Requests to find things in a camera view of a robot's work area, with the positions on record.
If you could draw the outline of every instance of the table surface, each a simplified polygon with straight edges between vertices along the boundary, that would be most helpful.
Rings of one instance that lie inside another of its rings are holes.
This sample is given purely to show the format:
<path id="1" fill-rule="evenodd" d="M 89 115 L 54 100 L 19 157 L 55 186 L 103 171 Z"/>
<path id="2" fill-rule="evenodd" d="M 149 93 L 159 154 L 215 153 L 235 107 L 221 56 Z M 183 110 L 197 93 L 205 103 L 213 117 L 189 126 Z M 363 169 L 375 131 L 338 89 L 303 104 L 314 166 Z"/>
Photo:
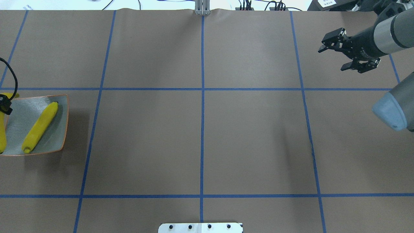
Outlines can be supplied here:
<path id="1" fill-rule="evenodd" d="M 0 157 L 0 232 L 413 232 L 414 134 L 371 112 L 413 49 L 364 74 L 317 52 L 372 12 L 1 13 L 20 96 L 70 109 L 62 151 Z"/>

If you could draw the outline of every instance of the metal plate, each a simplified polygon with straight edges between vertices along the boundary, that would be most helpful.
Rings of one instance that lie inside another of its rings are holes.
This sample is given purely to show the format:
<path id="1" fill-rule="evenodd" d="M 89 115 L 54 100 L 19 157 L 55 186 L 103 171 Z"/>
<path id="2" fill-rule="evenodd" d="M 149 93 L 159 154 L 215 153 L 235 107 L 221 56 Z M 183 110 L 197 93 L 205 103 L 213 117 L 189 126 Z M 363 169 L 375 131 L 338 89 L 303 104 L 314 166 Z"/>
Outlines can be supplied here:
<path id="1" fill-rule="evenodd" d="M 164 223 L 158 233 L 243 233 L 242 223 Z"/>

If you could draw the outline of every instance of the yellow banana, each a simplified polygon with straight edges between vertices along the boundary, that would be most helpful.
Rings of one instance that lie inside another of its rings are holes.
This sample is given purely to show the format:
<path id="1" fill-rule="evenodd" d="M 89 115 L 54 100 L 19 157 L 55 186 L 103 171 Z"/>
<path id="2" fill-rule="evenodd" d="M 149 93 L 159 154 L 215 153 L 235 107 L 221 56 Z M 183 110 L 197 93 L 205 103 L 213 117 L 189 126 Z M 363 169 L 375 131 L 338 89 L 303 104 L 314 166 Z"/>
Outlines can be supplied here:
<path id="1" fill-rule="evenodd" d="M 42 114 L 40 114 L 36 123 L 34 123 L 33 127 L 30 129 L 29 133 L 26 135 L 26 138 L 23 141 L 22 151 L 25 154 L 30 153 L 34 149 L 57 112 L 57 102 L 50 103 L 45 108 L 45 110 L 43 110 Z"/>
<path id="2" fill-rule="evenodd" d="M 2 95 L 7 96 L 7 98 L 11 98 L 13 93 L 2 93 Z M 0 154 L 4 152 L 4 150 L 6 149 L 6 145 L 7 145 L 7 140 L 6 140 L 6 130 L 4 127 L 4 113 L 0 112 Z"/>

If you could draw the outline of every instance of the metal bracket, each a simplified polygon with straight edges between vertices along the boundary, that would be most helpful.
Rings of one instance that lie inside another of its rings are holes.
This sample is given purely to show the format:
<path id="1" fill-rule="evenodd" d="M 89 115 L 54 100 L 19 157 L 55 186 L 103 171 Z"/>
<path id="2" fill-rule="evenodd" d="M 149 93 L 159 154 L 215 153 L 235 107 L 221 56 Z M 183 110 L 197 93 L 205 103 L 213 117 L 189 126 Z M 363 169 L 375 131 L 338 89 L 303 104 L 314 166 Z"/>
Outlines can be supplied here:
<path id="1" fill-rule="evenodd" d="M 209 15 L 210 14 L 210 0 L 195 0 L 195 14 Z"/>

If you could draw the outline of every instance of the rectangular plate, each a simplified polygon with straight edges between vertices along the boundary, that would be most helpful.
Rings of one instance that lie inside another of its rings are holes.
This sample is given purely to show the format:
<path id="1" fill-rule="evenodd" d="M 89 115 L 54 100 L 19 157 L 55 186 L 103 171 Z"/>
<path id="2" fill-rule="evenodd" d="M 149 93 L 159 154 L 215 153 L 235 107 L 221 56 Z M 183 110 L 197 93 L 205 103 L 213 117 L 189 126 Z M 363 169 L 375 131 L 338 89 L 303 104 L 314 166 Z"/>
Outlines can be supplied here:
<path id="1" fill-rule="evenodd" d="M 45 133 L 40 138 L 34 150 L 29 154 L 22 151 L 22 143 L 43 110 L 51 103 L 58 102 L 59 108 Z M 59 151 L 63 148 L 66 138 L 69 116 L 67 95 L 51 95 L 13 99 L 13 112 L 7 119 L 6 139 L 7 146 L 4 156 L 35 155 Z"/>
<path id="2" fill-rule="evenodd" d="M 242 223 L 164 223 L 158 233 L 243 233 Z"/>

